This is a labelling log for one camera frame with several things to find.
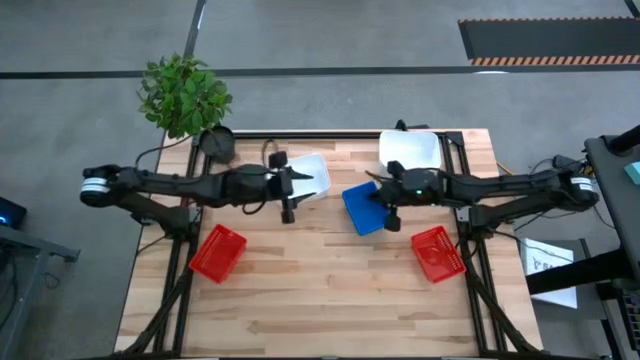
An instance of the wooden table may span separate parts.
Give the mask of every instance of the wooden table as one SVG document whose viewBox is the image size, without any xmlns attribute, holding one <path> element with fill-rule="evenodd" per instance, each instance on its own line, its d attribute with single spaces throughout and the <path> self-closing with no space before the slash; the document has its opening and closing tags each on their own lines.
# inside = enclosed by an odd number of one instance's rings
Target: wooden table
<svg viewBox="0 0 640 360">
<path fill-rule="evenodd" d="M 488 131 L 461 131 L 471 172 L 498 175 Z M 260 163 L 263 142 L 238 141 L 236 163 Z M 377 140 L 278 144 L 289 157 L 321 153 L 331 177 L 329 195 L 303 202 L 291 225 L 280 223 L 275 203 L 253 216 L 243 215 L 240 208 L 205 209 L 201 243 L 220 223 L 245 236 L 248 246 L 225 283 L 195 275 L 183 356 L 477 355 L 464 276 L 429 283 L 410 248 L 412 234 L 438 225 L 456 241 L 451 210 L 402 208 L 401 232 L 358 236 L 341 193 L 369 181 L 365 170 L 379 171 Z M 158 172 L 184 173 L 189 146 L 185 142 L 163 151 Z M 178 203 L 176 198 L 154 198 L 167 205 Z M 501 230 L 510 231 L 506 226 Z M 146 228 L 140 246 L 161 234 L 158 228 Z M 137 258 L 117 350 L 131 344 L 157 310 L 170 248 L 170 241 L 162 241 Z M 496 236 L 487 241 L 487 248 L 499 303 L 528 341 L 540 348 L 516 243 Z M 172 339 L 174 318 L 167 339 Z"/>
</svg>

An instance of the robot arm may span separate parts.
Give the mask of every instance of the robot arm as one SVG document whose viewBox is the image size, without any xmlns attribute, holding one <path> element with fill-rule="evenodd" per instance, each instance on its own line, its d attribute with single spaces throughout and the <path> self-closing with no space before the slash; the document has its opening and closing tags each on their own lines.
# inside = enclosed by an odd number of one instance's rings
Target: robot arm
<svg viewBox="0 0 640 360">
<path fill-rule="evenodd" d="M 187 197 L 213 208 L 281 201 L 281 220 L 289 224 L 295 221 L 293 209 L 301 200 L 289 199 L 293 194 L 292 180 L 312 177 L 295 172 L 290 166 L 284 166 L 286 163 L 286 153 L 278 152 L 269 157 L 270 168 L 247 164 L 198 178 L 104 165 L 83 171 L 80 200 L 92 207 L 118 206 L 131 212 L 138 221 L 156 221 L 170 236 L 188 233 L 191 222 L 188 209 L 166 207 L 139 192 Z"/>
<path fill-rule="evenodd" d="M 598 202 L 591 180 L 568 169 L 552 169 L 531 175 L 478 178 L 440 169 L 405 170 L 390 162 L 393 178 L 376 177 L 380 189 L 372 200 L 390 209 L 385 228 L 400 230 L 399 206 L 439 205 L 469 207 L 469 225 L 474 234 L 489 237 L 501 223 L 551 209 L 585 211 Z M 498 206 L 479 205 L 482 199 L 518 196 Z"/>
</svg>

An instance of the white plastic bin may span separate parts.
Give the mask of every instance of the white plastic bin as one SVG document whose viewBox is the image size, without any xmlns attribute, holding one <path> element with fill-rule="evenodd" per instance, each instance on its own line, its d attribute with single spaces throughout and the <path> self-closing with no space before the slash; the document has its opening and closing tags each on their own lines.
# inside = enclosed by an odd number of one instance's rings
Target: white plastic bin
<svg viewBox="0 0 640 360">
<path fill-rule="evenodd" d="M 428 131 L 385 130 L 379 141 L 380 170 L 388 174 L 387 163 L 399 161 L 405 169 L 439 168 L 440 141 Z"/>
<path fill-rule="evenodd" d="M 329 179 L 327 164 L 321 154 L 314 153 L 291 158 L 287 166 L 291 166 L 293 170 L 301 174 L 313 176 L 313 179 L 309 180 L 293 180 L 293 195 L 289 196 L 289 198 L 316 193 L 305 199 L 302 202 L 304 204 L 307 201 L 318 200 L 327 196 L 331 187 L 331 179 Z"/>
</svg>

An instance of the gray floor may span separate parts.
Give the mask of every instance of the gray floor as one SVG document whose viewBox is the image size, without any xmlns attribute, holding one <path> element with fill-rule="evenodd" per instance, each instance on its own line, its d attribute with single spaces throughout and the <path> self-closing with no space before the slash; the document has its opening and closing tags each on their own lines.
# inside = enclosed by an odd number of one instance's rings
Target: gray floor
<svg viewBox="0 0 640 360">
<path fill-rule="evenodd" d="M 140 69 L 182 52 L 195 1 L 4 1 L 0 71 Z M 196 55 L 216 68 L 466 65 L 458 18 L 628 16 L 622 0 L 211 0 Z M 556 153 L 579 158 L 590 136 L 637 125 L 635 72 L 228 79 L 235 129 L 489 128 L 498 159 L 525 172 Z M 139 227 L 78 200 L 81 171 L 132 164 L 161 132 L 137 112 L 136 79 L 0 82 L 0 196 L 29 208 L 27 231 L 82 248 L 44 290 L 21 359 L 69 359 L 113 347 Z M 152 167 L 157 156 L 145 159 Z M 593 212 L 540 220 L 532 238 L 584 237 L 594 253 L 615 233 Z M 597 356 L 599 325 L 538 313 L 545 348 Z"/>
</svg>

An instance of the red plastic basket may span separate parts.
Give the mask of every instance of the red plastic basket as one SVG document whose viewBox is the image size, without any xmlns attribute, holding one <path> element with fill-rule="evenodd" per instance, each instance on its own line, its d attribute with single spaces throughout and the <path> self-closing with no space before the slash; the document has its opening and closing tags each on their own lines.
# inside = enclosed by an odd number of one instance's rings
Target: red plastic basket
<svg viewBox="0 0 640 360">
<path fill-rule="evenodd" d="M 189 267 L 220 284 L 229 277 L 247 247 L 247 239 L 222 225 L 211 230 Z"/>
<path fill-rule="evenodd" d="M 438 226 L 411 237 L 422 271 L 432 283 L 439 283 L 467 271 L 444 227 Z"/>
</svg>

